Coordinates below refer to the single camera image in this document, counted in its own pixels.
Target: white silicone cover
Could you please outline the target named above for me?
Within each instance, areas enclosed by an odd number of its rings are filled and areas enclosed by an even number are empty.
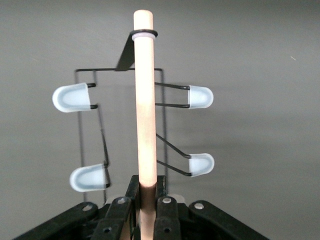
[[[189,172],[191,177],[208,174],[214,169],[215,160],[208,153],[190,154],[189,158]]]
[[[59,87],[54,91],[52,101],[53,105],[64,113],[91,110],[86,83]]]
[[[190,85],[188,91],[189,109],[205,109],[211,106],[214,101],[214,94],[212,91],[203,86]]]
[[[77,192],[104,190],[106,173],[104,164],[79,167],[70,175],[70,185]]]

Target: gray wall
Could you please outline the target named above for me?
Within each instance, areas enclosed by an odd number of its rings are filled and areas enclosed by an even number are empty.
[[[271,239],[317,239],[320,2],[255,0],[0,1],[1,239],[82,201],[69,185],[80,166],[77,115],[57,111],[51,96],[74,82],[77,68],[114,67],[138,9],[153,12],[155,66],[166,81],[214,93],[208,109],[168,109],[168,139],[215,158],[204,176],[170,172],[169,191],[187,203],[210,201]],[[138,173],[134,75],[98,77],[90,93],[103,106],[108,195],[123,195]],[[183,103],[183,93],[168,91],[167,100]],[[96,123],[94,113],[84,114],[88,164],[103,159]],[[102,193],[89,200],[101,206]]]

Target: black metal ring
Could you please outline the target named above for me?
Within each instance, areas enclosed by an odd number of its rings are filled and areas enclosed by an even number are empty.
[[[130,36],[132,37],[134,34],[137,33],[149,33],[149,34],[153,34],[155,37],[158,36],[158,32],[155,30],[151,30],[151,29],[139,29],[139,30],[134,30],[130,32]]]

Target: black wire frame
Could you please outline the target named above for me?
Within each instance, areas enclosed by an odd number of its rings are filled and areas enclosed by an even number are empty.
[[[135,68],[131,67],[128,69],[129,71],[134,71]],[[98,84],[98,78],[97,78],[97,72],[105,72],[105,71],[116,71],[116,68],[79,68],[74,71],[74,82],[76,84],[79,83],[79,73],[80,72],[92,72],[93,74],[93,82],[97,85]],[[158,72],[160,74],[160,85],[161,87],[161,103],[165,104],[166,103],[166,96],[165,96],[165,73],[162,68],[155,68],[155,72]],[[103,143],[103,148],[104,148],[104,154],[105,154],[105,160],[104,160],[104,165],[106,168],[106,177],[107,180],[110,182],[110,177],[109,177],[109,172],[108,172],[108,165],[109,165],[109,157],[108,157],[108,151],[107,151],[107,145],[106,145],[106,139],[105,139],[105,131],[104,131],[104,123],[102,120],[102,110],[101,107],[98,107],[98,119],[99,119],[99,125],[100,125],[100,131],[101,131],[101,136],[102,136],[102,143]],[[83,121],[82,121],[82,113],[80,111],[77,112],[77,120],[78,120],[78,134],[79,134],[79,145],[80,145],[80,161],[81,161],[81,167],[84,167],[86,165],[86,159],[85,159],[85,146],[84,146],[84,135],[83,135]],[[166,107],[163,105],[162,106],[162,134],[163,138],[167,139],[167,111]],[[164,163],[166,165],[169,164],[168,162],[168,146],[163,143],[163,157],[164,157]],[[166,182],[168,183],[169,181],[169,172],[168,172],[168,167],[164,166],[164,175],[166,177]],[[168,184],[165,185],[165,191],[168,193]],[[103,200],[104,203],[107,201],[107,188],[104,189],[103,191]],[[83,193],[83,201],[87,202],[88,201],[88,195],[86,192]]]

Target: wooden dowel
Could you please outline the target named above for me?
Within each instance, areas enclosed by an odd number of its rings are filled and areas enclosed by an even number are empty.
[[[137,10],[133,15],[134,30],[153,30],[153,14]],[[156,111],[154,39],[140,36],[134,39],[135,99],[140,183],[141,240],[152,240],[156,220]]]

